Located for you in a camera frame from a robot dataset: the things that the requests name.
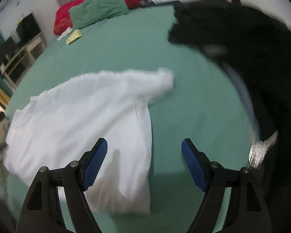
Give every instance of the black television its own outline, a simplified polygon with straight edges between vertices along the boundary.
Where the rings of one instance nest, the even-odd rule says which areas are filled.
[[[19,37],[18,47],[22,47],[41,32],[32,14],[29,14],[19,23],[16,33]]]

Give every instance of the green pillow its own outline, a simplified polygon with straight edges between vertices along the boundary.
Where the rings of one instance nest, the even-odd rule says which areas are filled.
[[[74,29],[128,13],[124,0],[85,0],[68,10]]]

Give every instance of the yellow package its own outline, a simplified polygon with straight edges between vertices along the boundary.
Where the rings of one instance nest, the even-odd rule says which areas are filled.
[[[74,41],[76,41],[77,39],[79,39],[80,37],[82,37],[82,33],[79,30],[74,30],[74,32],[72,32],[72,34],[70,35],[69,38],[67,38],[66,40],[66,44],[70,45],[71,43],[73,43]]]

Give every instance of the blue gripper pad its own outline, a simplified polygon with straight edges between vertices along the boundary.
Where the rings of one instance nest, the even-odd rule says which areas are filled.
[[[182,141],[181,151],[195,185],[206,192],[211,181],[210,161],[207,156],[199,152],[189,138]]]
[[[100,138],[97,141],[96,145],[93,147],[93,149],[90,152],[86,152],[86,153],[90,153],[86,155],[87,157],[91,156],[91,154],[93,154],[93,156],[91,159],[87,158],[87,161],[89,161],[89,163],[87,164],[87,166],[85,165],[86,168],[84,170],[84,176],[83,176],[83,182],[82,182],[83,191],[86,191],[90,186],[94,184],[97,174],[100,170],[100,167],[107,155],[107,151],[108,151],[107,141],[104,138]]]

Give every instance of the metal screw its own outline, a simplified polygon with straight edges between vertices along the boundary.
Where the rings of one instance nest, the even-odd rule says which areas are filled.
[[[70,163],[70,166],[71,167],[76,167],[76,166],[78,166],[78,164],[79,164],[79,162],[78,161],[72,161],[71,163]]]
[[[245,173],[249,173],[249,172],[250,172],[250,170],[249,170],[248,167],[244,167],[244,168],[243,168],[243,171],[244,171]]]
[[[210,165],[211,165],[212,168],[218,168],[219,167],[219,163],[216,162],[216,161],[210,162]]]
[[[39,172],[45,172],[47,170],[46,166],[41,166]]]

